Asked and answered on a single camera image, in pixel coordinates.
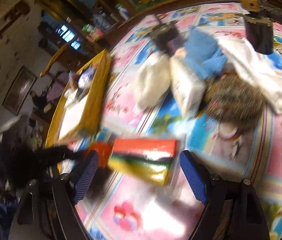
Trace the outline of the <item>red plastic bag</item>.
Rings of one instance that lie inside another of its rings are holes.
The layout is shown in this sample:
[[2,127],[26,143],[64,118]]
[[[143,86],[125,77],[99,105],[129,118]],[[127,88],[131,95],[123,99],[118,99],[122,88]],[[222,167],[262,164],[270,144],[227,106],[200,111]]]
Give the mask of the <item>red plastic bag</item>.
[[93,142],[85,150],[84,157],[86,157],[89,152],[96,151],[99,155],[99,168],[106,168],[108,159],[112,152],[113,144],[107,142]]

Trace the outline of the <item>colourful sponge sheet pack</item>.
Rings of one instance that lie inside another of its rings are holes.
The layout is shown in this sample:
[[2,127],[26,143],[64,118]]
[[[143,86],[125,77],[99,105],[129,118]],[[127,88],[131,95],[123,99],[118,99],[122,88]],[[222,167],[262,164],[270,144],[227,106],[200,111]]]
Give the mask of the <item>colourful sponge sheet pack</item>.
[[178,153],[177,139],[117,138],[108,167],[157,186],[172,180]]

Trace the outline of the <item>white blue Vinda tissue bag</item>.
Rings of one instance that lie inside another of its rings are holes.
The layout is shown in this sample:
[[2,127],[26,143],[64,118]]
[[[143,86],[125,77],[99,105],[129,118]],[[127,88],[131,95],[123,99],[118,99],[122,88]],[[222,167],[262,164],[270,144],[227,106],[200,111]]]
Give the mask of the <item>white blue Vinda tissue bag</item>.
[[78,87],[80,89],[88,89],[92,84],[95,72],[95,67],[89,67],[84,69],[79,77]]

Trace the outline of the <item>speckled grey furry item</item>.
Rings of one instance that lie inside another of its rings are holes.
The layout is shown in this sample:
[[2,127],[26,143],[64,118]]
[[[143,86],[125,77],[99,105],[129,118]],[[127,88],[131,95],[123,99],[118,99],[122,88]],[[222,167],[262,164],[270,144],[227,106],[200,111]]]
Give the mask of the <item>speckled grey furry item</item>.
[[235,75],[208,77],[203,101],[206,115],[219,122],[230,122],[243,131],[257,126],[264,108],[258,89]]

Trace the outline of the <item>pink rose tissue pack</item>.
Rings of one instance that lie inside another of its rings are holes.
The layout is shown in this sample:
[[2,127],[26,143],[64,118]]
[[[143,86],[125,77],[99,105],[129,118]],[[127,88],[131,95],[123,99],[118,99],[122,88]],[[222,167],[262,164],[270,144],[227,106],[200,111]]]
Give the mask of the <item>pink rose tissue pack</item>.
[[170,58],[171,91],[183,118],[195,116],[206,89],[202,81],[187,65],[184,58]]

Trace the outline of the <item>white plastic bag bundle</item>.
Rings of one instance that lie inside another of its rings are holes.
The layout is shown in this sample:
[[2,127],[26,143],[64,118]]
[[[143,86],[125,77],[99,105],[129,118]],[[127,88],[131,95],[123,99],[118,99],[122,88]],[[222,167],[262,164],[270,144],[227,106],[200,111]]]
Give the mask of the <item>white plastic bag bundle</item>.
[[157,106],[171,84],[170,57],[152,53],[138,69],[133,83],[136,105],[142,110]]

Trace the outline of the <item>white cloth rag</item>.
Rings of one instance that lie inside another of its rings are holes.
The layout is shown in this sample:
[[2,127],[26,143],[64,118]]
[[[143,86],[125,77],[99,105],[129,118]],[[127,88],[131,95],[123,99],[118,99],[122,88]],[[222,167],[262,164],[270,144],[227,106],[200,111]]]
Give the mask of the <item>white cloth rag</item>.
[[258,55],[246,38],[219,36],[216,40],[238,76],[257,88],[276,114],[282,114],[282,81],[268,61]]

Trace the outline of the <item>blue knitted cloth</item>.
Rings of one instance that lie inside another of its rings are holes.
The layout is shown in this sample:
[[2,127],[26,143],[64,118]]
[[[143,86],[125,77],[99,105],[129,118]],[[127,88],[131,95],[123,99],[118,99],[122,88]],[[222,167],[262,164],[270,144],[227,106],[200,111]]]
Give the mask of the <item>blue knitted cloth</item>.
[[184,48],[186,63],[201,80],[222,74],[227,59],[213,36],[191,27]]

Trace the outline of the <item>yellow cardboard box tray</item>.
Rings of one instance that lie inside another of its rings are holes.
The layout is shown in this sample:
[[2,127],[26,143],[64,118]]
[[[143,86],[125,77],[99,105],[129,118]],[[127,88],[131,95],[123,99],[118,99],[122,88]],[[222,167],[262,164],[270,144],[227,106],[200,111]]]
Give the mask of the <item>yellow cardboard box tray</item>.
[[103,50],[83,65],[76,74],[92,67],[95,74],[87,94],[66,107],[67,98],[62,95],[50,124],[45,147],[67,144],[98,131],[102,102],[111,67],[111,56]]

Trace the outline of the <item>wooden chair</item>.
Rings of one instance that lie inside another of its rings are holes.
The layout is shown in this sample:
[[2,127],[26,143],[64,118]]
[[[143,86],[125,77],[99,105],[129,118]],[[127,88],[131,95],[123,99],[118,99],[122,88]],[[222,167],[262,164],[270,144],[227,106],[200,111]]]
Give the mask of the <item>wooden chair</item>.
[[60,63],[67,70],[76,72],[89,60],[88,56],[78,52],[70,44],[65,43],[49,60],[45,70],[40,73],[40,77],[48,75],[56,62]]

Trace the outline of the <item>colourful patterned tablecloth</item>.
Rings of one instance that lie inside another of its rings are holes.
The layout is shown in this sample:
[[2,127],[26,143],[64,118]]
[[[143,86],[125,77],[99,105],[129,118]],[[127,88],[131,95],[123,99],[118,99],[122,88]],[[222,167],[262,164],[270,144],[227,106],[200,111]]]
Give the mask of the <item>colourful patterned tablecloth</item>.
[[[187,37],[197,27],[215,37],[245,37],[238,3],[208,3],[138,20],[114,47],[114,79],[107,93],[99,141],[118,135],[178,138],[225,179],[249,178],[260,193],[271,239],[282,239],[282,115],[264,109],[258,126],[242,133],[202,113],[183,119],[171,94],[158,107],[137,109],[132,82],[137,70],[155,51],[146,33],[158,20],[176,21]],[[274,51],[265,60],[282,80],[282,24],[274,24]],[[183,174],[166,189],[118,171],[103,169],[95,176],[84,200],[76,206],[92,239],[187,239],[203,205]]]

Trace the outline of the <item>grey kettle on shelf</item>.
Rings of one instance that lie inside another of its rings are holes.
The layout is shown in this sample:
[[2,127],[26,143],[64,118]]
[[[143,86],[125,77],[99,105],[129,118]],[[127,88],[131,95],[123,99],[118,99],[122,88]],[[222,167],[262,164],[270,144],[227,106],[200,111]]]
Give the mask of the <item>grey kettle on shelf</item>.
[[104,18],[104,16],[99,13],[93,14],[93,22],[97,28],[100,28],[105,32],[110,31],[112,27],[112,25]]

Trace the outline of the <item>black round pot with stick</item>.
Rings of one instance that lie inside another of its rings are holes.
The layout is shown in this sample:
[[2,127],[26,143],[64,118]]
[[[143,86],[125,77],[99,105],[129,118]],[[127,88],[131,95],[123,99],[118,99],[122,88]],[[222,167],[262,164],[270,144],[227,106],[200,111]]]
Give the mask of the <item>black round pot with stick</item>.
[[184,38],[176,26],[178,21],[163,23],[158,15],[154,16],[158,24],[147,35],[160,51],[173,56],[184,45]]

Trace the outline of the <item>small black cup with spool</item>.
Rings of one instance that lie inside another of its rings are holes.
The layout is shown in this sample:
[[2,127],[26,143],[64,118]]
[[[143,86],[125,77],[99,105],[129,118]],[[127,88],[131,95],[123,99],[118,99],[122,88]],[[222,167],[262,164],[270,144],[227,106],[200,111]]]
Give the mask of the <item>small black cup with spool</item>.
[[255,51],[264,55],[273,53],[273,23],[261,15],[258,0],[239,0],[242,8],[248,11],[243,15],[247,40]]

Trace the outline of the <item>black toy gadget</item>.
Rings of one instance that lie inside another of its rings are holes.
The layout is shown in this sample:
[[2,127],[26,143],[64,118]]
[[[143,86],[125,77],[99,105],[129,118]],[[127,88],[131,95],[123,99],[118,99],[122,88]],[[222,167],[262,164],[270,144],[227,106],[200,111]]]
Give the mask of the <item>black toy gadget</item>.
[[258,0],[260,15],[282,25],[282,9],[268,3],[267,0]]

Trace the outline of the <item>framed wall picture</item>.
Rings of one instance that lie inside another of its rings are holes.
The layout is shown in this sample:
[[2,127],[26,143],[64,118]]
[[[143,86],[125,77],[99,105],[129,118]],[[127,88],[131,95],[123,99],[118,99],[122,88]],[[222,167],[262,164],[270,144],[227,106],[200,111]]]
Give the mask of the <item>framed wall picture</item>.
[[37,76],[23,66],[9,87],[2,104],[3,107],[13,115],[18,115],[36,80]]

